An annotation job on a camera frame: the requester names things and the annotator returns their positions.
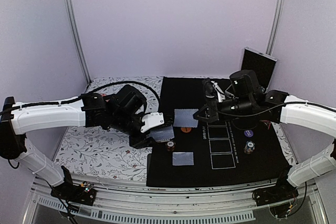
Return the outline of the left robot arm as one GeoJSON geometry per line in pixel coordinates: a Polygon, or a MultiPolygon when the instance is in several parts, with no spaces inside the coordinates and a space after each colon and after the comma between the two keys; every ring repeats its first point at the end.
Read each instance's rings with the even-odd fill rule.
{"type": "Polygon", "coordinates": [[[116,94],[100,95],[96,88],[68,100],[22,103],[5,99],[1,111],[1,157],[25,165],[33,174],[46,180],[67,200],[78,195],[69,172],[56,166],[39,151],[26,134],[57,127],[96,127],[115,129],[129,136],[131,146],[141,148],[151,142],[151,129],[164,124],[161,112],[138,112],[147,107],[146,97],[134,82],[122,82],[116,94]]]}

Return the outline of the purple small blind button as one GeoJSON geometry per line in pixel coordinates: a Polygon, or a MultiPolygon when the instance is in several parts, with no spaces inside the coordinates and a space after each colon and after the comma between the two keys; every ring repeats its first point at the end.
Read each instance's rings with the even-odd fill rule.
{"type": "Polygon", "coordinates": [[[248,138],[251,138],[254,136],[254,132],[252,130],[244,130],[244,135],[248,138]]]}

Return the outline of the triangular all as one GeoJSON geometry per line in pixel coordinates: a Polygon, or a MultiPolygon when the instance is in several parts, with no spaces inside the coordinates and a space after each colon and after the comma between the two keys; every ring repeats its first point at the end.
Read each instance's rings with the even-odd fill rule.
{"type": "Polygon", "coordinates": [[[269,130],[271,128],[271,122],[270,121],[262,121],[262,123],[265,125],[265,127],[269,130]]]}

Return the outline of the blue card deck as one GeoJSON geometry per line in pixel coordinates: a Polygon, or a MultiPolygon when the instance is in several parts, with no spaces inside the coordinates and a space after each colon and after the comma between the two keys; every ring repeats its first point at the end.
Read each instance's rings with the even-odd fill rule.
{"type": "Polygon", "coordinates": [[[157,143],[168,142],[175,138],[173,126],[153,129],[149,134],[157,143]]]}

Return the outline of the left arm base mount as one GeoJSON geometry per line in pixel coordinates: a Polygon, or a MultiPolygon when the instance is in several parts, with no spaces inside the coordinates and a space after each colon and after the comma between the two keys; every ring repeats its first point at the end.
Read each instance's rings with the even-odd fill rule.
{"type": "Polygon", "coordinates": [[[64,180],[60,185],[51,187],[50,195],[66,202],[93,206],[97,194],[94,184],[84,181],[80,185],[75,185],[72,181],[70,171],[64,166],[61,166],[61,169],[64,173],[64,180]]]}

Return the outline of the red black chip stack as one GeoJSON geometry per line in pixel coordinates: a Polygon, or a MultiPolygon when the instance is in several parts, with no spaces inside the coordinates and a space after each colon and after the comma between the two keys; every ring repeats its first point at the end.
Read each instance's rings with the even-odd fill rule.
{"type": "Polygon", "coordinates": [[[172,152],[175,150],[175,142],[174,141],[168,141],[166,142],[166,150],[169,152],[172,152]]]}

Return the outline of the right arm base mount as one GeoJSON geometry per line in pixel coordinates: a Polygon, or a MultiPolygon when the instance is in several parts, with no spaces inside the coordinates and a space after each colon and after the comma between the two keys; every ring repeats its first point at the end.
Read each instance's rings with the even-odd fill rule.
{"type": "MultiPolygon", "coordinates": [[[[296,187],[279,179],[274,186],[254,190],[252,198],[257,206],[264,206],[290,199],[296,201],[298,195],[296,187]]],[[[290,215],[292,208],[293,203],[287,203],[284,206],[271,207],[270,212],[274,217],[282,219],[290,215]]]]}

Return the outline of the blue white chip stack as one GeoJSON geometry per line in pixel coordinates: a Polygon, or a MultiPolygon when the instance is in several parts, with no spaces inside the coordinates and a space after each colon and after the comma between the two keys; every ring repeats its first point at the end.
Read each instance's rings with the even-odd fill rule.
{"type": "Polygon", "coordinates": [[[253,141],[247,141],[244,147],[245,154],[251,154],[255,150],[255,143],[253,141]]]}

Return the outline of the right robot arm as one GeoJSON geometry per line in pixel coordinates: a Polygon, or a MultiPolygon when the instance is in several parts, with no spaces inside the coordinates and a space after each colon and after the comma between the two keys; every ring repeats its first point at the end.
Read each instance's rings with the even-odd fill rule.
{"type": "MultiPolygon", "coordinates": [[[[335,138],[335,108],[301,99],[279,90],[264,91],[253,70],[229,76],[233,97],[226,98],[216,81],[202,81],[205,105],[194,113],[196,120],[240,122],[245,128],[259,121],[294,125],[335,138]]],[[[335,142],[318,154],[282,172],[271,190],[276,201],[284,200],[292,188],[335,170],[335,142]]]]}

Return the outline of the orange big blind button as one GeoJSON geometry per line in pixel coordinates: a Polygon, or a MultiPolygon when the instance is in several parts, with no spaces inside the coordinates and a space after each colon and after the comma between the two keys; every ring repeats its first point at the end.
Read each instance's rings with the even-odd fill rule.
{"type": "Polygon", "coordinates": [[[181,128],[181,131],[184,132],[184,133],[189,133],[191,130],[192,130],[191,127],[182,127],[181,128]]]}

